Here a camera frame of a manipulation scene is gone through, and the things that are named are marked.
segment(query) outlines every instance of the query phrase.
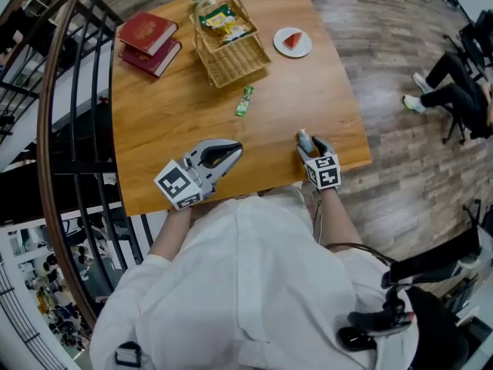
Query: white shirt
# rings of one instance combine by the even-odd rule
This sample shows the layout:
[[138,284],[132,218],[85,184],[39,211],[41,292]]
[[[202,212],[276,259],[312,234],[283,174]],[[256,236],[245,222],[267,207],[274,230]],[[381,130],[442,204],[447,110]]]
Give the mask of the white shirt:
[[264,198],[228,200],[195,223],[173,262],[149,255],[123,275],[96,324],[92,364],[112,368],[109,356],[134,336],[157,369],[406,370],[415,319],[377,338],[377,352],[336,339],[351,311],[381,311],[386,270],[363,251],[332,254]]

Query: wicker basket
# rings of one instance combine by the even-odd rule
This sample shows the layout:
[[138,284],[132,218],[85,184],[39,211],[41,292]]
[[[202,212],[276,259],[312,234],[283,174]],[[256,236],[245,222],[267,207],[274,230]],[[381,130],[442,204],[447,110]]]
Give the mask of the wicker basket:
[[[241,0],[218,0],[216,4],[206,7],[208,1],[204,0],[199,3],[193,14],[195,25],[193,44],[213,84],[217,88],[222,88],[267,66],[270,59],[263,50],[257,27],[248,16]],[[218,37],[203,30],[199,16],[207,15],[224,4],[228,4],[236,13],[235,19],[238,24],[248,23],[253,31],[244,37],[222,45]]]

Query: watermelon slice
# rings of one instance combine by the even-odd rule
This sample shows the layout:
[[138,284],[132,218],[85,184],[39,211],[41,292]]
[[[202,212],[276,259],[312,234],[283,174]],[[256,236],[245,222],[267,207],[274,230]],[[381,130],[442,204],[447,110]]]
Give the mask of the watermelon slice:
[[287,39],[283,41],[283,44],[289,49],[295,49],[298,42],[301,40],[301,32],[293,33]]

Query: stack of books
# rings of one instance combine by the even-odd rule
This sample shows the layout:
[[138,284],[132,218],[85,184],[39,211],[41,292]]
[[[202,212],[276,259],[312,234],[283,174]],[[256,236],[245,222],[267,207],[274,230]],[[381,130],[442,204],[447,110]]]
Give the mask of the stack of books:
[[119,38],[125,43],[120,57],[126,62],[160,77],[182,45],[171,36],[175,22],[147,12],[136,13],[126,22]]

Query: white plate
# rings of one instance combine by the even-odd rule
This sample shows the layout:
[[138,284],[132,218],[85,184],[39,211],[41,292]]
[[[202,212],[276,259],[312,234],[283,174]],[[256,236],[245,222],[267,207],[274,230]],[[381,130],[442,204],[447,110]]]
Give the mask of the white plate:
[[[287,39],[290,35],[298,32],[302,33],[298,45],[296,45],[294,49],[287,48],[283,44],[283,41]],[[308,55],[308,53],[311,51],[311,38],[307,33],[305,33],[303,30],[299,30],[298,28],[283,28],[281,30],[278,30],[276,35],[274,36],[274,46],[283,55],[289,56],[291,58],[302,58],[303,56]]]

